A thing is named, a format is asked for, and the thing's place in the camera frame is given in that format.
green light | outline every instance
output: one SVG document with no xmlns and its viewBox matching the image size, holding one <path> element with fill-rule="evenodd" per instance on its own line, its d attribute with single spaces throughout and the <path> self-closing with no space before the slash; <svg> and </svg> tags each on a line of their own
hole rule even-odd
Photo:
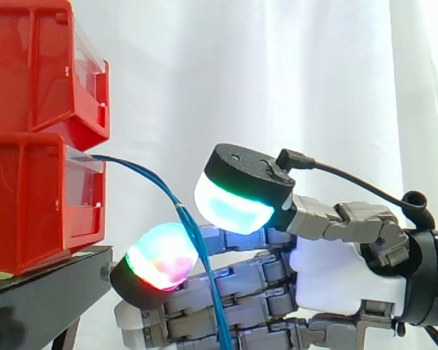
<svg viewBox="0 0 438 350">
<path fill-rule="evenodd" d="M 201 215 L 214 226 L 242 235 L 262 228 L 274 213 L 271 206 L 223 190 L 205 174 L 196 185 L 195 202 Z"/>
<path fill-rule="evenodd" d="M 198 252 L 183 225 L 171 222 L 156 226 L 131 246 L 125 256 L 130 269 L 160 290 L 184 282 L 198 260 Z"/>
</svg>

red drawer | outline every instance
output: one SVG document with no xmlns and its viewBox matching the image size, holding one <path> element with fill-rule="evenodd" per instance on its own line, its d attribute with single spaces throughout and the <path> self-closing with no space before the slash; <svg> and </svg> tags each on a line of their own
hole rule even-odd
<svg viewBox="0 0 438 350">
<path fill-rule="evenodd" d="M 104 238 L 103 162 L 46 133 L 0 135 L 0 271 L 20 275 Z"/>
<path fill-rule="evenodd" d="M 0 0 L 0 132 L 51 132 L 86 150 L 109 138 L 109 66 L 68 0 Z"/>
</svg>

white curtain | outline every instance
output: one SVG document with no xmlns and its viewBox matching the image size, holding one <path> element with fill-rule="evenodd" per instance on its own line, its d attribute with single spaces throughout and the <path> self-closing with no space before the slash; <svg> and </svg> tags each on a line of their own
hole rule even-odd
<svg viewBox="0 0 438 350">
<path fill-rule="evenodd" d="M 199 222 L 193 188 L 219 142 L 306 152 L 397 196 L 422 190 L 438 221 L 438 74 L 426 2 L 430 12 L 417 0 L 73 3 L 111 63 L 112 136 L 97 152 L 156 171 Z M 298 193 L 326 203 L 379 201 L 329 175 L 293 175 Z M 152 184 L 112 165 L 107 213 L 104 244 L 116 259 L 151 227 L 177 220 Z M 83 316 L 78 350 L 123 349 L 118 301 L 111 292 Z M 370 331 L 366 348 L 435 349 L 413 328 L 404 339 Z"/>
</svg>

